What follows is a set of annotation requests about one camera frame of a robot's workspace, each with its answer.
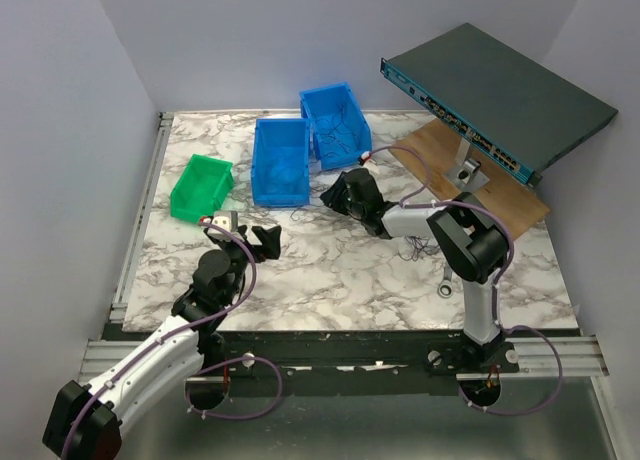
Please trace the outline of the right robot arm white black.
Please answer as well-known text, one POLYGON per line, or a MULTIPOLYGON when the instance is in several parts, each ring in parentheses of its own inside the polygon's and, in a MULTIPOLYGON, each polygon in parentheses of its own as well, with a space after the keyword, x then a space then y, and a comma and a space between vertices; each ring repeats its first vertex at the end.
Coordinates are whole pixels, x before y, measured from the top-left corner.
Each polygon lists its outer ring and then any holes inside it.
POLYGON ((349 216, 381 239, 432 237, 448 266, 463 281, 463 334, 460 359, 480 372, 496 360, 492 343, 502 335, 498 282, 514 257, 514 241, 504 223, 471 193, 428 204, 391 202, 383 198, 365 168, 340 174, 320 195, 324 206, 349 216))

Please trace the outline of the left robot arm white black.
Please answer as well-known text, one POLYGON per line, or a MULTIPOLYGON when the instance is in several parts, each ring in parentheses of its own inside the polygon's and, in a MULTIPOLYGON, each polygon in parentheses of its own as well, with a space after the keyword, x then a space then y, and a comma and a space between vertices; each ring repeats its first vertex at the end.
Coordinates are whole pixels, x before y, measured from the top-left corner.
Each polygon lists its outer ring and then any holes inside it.
POLYGON ((198 260, 170 315, 124 359, 86 384, 57 393, 42 442, 60 459, 113 459, 133 425, 177 384, 214 373, 222 360, 216 330, 253 290, 258 264, 281 253, 279 226, 201 225, 214 249, 198 260))

